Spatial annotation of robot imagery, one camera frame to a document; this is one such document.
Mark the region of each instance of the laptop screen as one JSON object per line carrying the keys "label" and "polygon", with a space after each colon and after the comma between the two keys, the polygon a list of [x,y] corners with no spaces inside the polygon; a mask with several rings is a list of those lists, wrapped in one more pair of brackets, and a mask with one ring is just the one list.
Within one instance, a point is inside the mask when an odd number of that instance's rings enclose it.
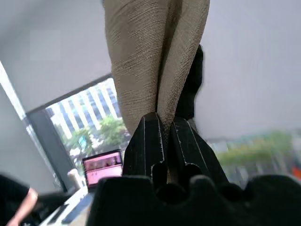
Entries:
{"label": "laptop screen", "polygon": [[91,187],[102,178],[120,177],[122,161],[120,152],[109,152],[83,159],[87,186]]}

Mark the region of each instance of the beige fabric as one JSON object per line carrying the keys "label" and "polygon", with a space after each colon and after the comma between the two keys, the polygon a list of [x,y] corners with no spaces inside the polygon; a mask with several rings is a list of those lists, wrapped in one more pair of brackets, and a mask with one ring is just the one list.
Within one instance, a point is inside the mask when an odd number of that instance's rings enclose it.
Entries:
{"label": "beige fabric", "polygon": [[106,0],[104,7],[124,122],[133,133],[143,115],[157,111],[167,134],[204,31],[209,0]]}

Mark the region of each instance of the white desk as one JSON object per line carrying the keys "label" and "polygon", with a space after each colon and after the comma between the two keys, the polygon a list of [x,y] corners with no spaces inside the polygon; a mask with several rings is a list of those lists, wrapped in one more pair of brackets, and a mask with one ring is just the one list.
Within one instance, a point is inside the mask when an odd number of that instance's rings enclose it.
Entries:
{"label": "white desk", "polygon": [[82,198],[84,198],[88,194],[87,187],[83,187],[74,193],[64,204],[68,204],[66,209],[61,213],[61,215],[57,218],[56,222],[48,225],[48,222],[52,219],[52,217],[58,212],[59,208],[57,208],[52,214],[50,214],[39,226],[62,226],[62,220],[66,218],[66,216],[77,206]]}

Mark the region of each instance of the white ceiling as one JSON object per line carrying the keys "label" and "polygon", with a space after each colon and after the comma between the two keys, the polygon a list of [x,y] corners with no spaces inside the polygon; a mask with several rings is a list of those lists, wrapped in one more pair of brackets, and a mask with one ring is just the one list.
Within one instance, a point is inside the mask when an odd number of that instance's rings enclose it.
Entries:
{"label": "white ceiling", "polygon": [[0,40],[37,5],[45,0],[0,0]]}

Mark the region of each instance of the person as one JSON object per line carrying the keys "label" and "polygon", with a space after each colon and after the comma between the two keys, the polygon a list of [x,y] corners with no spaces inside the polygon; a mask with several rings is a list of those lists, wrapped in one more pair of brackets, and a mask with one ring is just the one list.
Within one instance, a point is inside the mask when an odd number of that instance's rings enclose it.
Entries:
{"label": "person", "polygon": [[38,199],[37,192],[0,174],[0,226],[19,226],[30,214]]}

